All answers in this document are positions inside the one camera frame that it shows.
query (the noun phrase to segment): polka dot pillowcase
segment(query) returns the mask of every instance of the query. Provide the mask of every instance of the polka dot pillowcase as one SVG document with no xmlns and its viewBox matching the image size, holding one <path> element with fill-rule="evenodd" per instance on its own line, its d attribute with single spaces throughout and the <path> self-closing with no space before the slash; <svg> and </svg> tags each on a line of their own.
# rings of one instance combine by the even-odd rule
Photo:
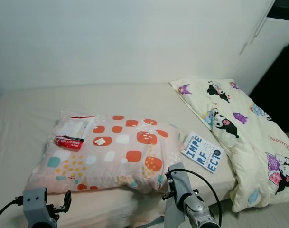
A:
<svg viewBox="0 0 289 228">
<path fill-rule="evenodd" d="M 82 147 L 56 144 L 63 134 L 82 138 Z M 143 193 L 167 192 L 164 174 L 180 161 L 178 135 L 175 127 L 149 118 L 62 112 L 26 190 L 62 193 L 128 185 Z"/>
</svg>

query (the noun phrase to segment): bed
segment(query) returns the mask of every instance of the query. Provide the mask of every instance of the bed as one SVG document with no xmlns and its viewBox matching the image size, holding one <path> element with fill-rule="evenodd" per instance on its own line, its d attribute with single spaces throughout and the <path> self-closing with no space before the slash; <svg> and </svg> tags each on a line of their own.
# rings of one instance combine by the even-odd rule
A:
<svg viewBox="0 0 289 228">
<path fill-rule="evenodd" d="M 0 96 L 0 209 L 22 191 L 32 170 L 40 162 L 48 136 L 61 110 L 93 114 L 122 114 L 162 120 L 186 132 L 195 131 L 219 146 L 206 126 L 168 84 L 103 84 L 11 92 Z M 204 176 L 219 199 L 229 198 L 236 178 L 227 156 L 211 174 L 181 155 L 187 169 Z M 215 203 L 209 188 L 189 176 L 207 205 Z M 48 204 L 63 203 L 63 194 L 48 196 Z M 143 195 L 127 187 L 72 194 L 59 227 L 122 228 L 148 224 L 164 215 L 165 202 L 159 194 Z M 22 207 L 8 208 L 0 217 L 0 227 L 26 227 Z"/>
</svg>

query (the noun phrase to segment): cartoon print blanket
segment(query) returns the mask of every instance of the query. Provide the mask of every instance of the cartoon print blanket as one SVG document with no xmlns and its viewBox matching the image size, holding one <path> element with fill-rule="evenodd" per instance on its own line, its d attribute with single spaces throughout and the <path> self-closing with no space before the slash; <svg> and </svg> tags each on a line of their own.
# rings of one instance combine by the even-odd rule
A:
<svg viewBox="0 0 289 228">
<path fill-rule="evenodd" d="M 170 84 L 229 150 L 238 181 L 234 212 L 289 201 L 289 139 L 266 112 L 232 79 Z"/>
</svg>

